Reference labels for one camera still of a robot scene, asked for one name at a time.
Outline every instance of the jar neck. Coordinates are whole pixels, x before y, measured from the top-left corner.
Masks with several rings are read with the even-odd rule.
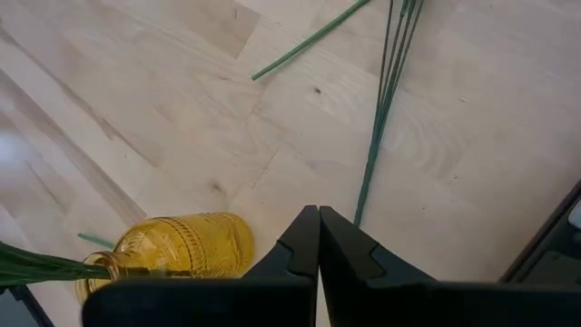
[[[105,267],[111,281],[118,281],[128,277],[130,274],[136,274],[134,259],[129,253],[113,253],[110,251],[100,251],[90,254],[84,263],[101,265]]]

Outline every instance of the yellow glass jar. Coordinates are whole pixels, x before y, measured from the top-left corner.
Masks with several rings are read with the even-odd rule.
[[[239,216],[201,213],[153,218],[138,223],[112,252],[89,255],[84,262],[107,268],[111,280],[79,280],[79,302],[114,282],[132,276],[163,278],[237,277],[251,265],[254,238]]]

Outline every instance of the green flower stem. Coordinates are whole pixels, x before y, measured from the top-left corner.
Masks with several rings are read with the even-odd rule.
[[[87,234],[83,234],[83,233],[78,233],[77,236],[79,238],[82,238],[82,239],[89,241],[91,243],[95,243],[95,244],[101,245],[102,247],[106,247],[107,249],[112,250],[115,247],[115,244],[113,244],[109,241],[106,241],[106,240],[102,240],[96,236],[91,236],[91,235],[87,235]]]
[[[411,32],[408,35],[409,26],[411,23],[411,18],[414,15],[416,2],[419,2],[418,10],[416,11],[416,16],[413,21],[413,26],[411,27]],[[368,153],[368,161],[365,166],[365,173],[363,176],[363,182],[361,184],[361,190],[359,192],[359,199],[357,202],[357,211],[355,212],[355,219],[354,224],[356,226],[361,225],[361,219],[363,217],[363,209],[365,207],[365,203],[368,198],[369,193],[369,186],[371,184],[371,177],[373,175],[373,171],[375,169],[375,162],[379,156],[379,149],[380,143],[383,136],[383,132],[385,129],[385,123],[388,118],[389,110],[391,108],[391,104],[393,102],[393,97],[398,87],[399,78],[401,77],[401,72],[403,69],[403,65],[405,64],[406,57],[408,56],[409,45],[411,44],[411,38],[416,30],[416,25],[418,23],[419,14],[421,13],[421,8],[424,4],[424,0],[404,0],[401,8],[401,12],[399,14],[399,21],[398,21],[398,28],[395,33],[395,39],[393,42],[393,46],[391,48],[391,55],[389,57],[389,64],[386,73],[386,79],[383,81],[383,76],[379,79],[379,96],[378,96],[378,105],[375,115],[375,121],[373,124],[373,133],[371,136],[371,144],[369,146],[369,153]],[[398,38],[399,38],[399,29],[401,27],[402,18],[407,15],[406,23],[404,25],[404,32],[403,36],[401,37],[401,41],[398,46]],[[384,45],[384,61],[387,52],[387,43],[388,43],[389,33],[386,34],[386,40]]]
[[[314,45],[317,41],[319,41],[323,36],[328,34],[330,31],[335,29],[337,26],[341,25],[347,18],[351,15],[355,14],[362,6],[368,3],[369,0],[358,0],[354,5],[352,5],[349,9],[344,11],[341,15],[337,16],[332,22],[328,23],[324,27],[322,27],[319,31],[315,34],[311,35],[309,38],[304,40],[300,45],[297,45],[294,49],[290,50],[287,54],[282,56],[279,60],[275,61],[272,64],[269,64],[258,73],[252,76],[252,81],[256,81],[257,79],[263,77],[271,70],[275,69],[276,67],[284,64],[286,61],[290,60],[292,57],[300,53],[301,51],[305,50],[306,48]]]

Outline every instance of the wooden floor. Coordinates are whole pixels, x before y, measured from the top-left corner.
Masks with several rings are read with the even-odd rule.
[[[308,203],[352,217],[387,0],[0,1],[0,239],[82,259],[145,217],[232,211],[258,256]],[[581,4],[426,0],[363,229],[494,281],[581,177]],[[32,286],[77,326],[70,283]]]

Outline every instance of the green stem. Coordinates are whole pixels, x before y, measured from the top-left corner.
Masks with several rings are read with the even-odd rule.
[[[369,0],[358,0],[354,5],[352,5],[349,9],[344,11],[341,15],[337,16],[332,22],[328,23],[324,27],[322,27],[319,31],[315,34],[311,35],[308,39],[304,40],[300,45],[297,45],[294,49],[290,50],[287,54],[279,58],[279,60],[275,61],[272,64],[269,64],[258,73],[252,76],[252,81],[256,81],[257,79],[263,77],[271,70],[275,69],[276,67],[284,64],[286,61],[300,53],[301,51],[305,50],[306,48],[314,45],[317,41],[319,41],[323,36],[328,34],[330,31],[335,29],[337,26],[341,25],[347,18],[351,15],[355,14],[362,6],[368,3]]]
[[[96,236],[91,236],[83,233],[78,233],[77,236],[91,243],[95,243],[101,245],[102,247],[106,247],[107,249],[113,249],[115,247],[115,244],[108,242],[106,240],[102,240]]]
[[[380,110],[381,102],[383,101],[383,94],[385,87],[388,84],[388,77],[389,77],[389,70],[386,72],[385,70],[385,63],[387,60],[387,53],[388,53],[388,43],[389,43],[389,29],[391,28],[391,14],[393,13],[393,0],[389,0],[389,13],[388,13],[388,25],[385,31],[385,40],[383,43],[383,56],[381,57],[381,72],[379,74],[379,90],[378,90],[378,101],[375,108],[375,116],[377,117]]]
[[[393,59],[395,57],[396,48],[398,45],[399,31],[401,30],[401,23],[403,22],[403,18],[404,18],[404,15],[400,14],[399,20],[398,20],[398,27],[396,28],[396,33],[395,33],[394,39],[393,39],[393,45],[391,47],[391,54],[389,54],[389,64],[388,64],[388,70],[387,70],[387,75],[386,75],[386,81],[385,81],[385,85],[383,86],[383,91],[382,91],[382,94],[380,97],[381,102],[378,104],[378,109],[376,110],[376,113],[375,113],[375,122],[373,122],[373,133],[371,134],[373,136],[372,136],[371,140],[375,139],[375,135],[377,134],[377,132],[379,130],[379,124],[380,124],[379,118],[381,117],[381,110],[382,110],[382,108],[384,108],[385,102],[387,101],[387,95],[389,93],[389,81],[391,80],[391,76],[392,76],[391,69],[392,69],[392,65],[393,65]]]
[[[419,0],[419,8],[416,12],[416,17],[411,28],[411,32],[409,33],[409,38],[406,38],[411,22],[411,18],[414,14],[414,10],[416,8],[416,1],[417,0],[404,0],[402,5],[401,14],[398,21],[398,29],[396,31],[395,40],[393,42],[393,46],[391,48],[391,56],[389,58],[389,65],[388,65],[388,75],[389,75],[389,82],[387,83],[387,87],[383,90],[383,95],[379,97],[380,104],[378,105],[378,109],[375,115],[375,122],[373,125],[373,133],[371,136],[371,144],[369,146],[369,154],[368,154],[368,161],[365,166],[365,173],[363,177],[363,183],[361,184],[361,190],[359,192],[359,199],[357,202],[357,211],[355,212],[355,219],[354,224],[356,226],[361,225],[361,219],[363,216],[363,209],[365,207],[365,203],[367,201],[368,193],[369,193],[369,185],[371,183],[371,177],[373,175],[373,171],[375,168],[375,162],[377,161],[378,154],[379,154],[379,146],[381,143],[381,138],[383,136],[383,131],[385,129],[385,123],[389,114],[389,109],[391,107],[393,97],[395,91],[398,87],[398,81],[401,77],[401,72],[403,69],[403,65],[405,64],[406,57],[408,56],[409,46],[411,43],[411,38],[414,35],[416,30],[416,25],[418,23],[419,14],[421,12],[421,8],[423,6],[424,0]],[[401,25],[401,19],[404,15],[407,15],[403,36],[401,38],[401,42],[399,44],[399,50],[395,55],[395,62],[393,63],[393,69],[391,69],[391,62],[394,59],[395,49],[397,48],[397,41],[399,35],[399,28]]]

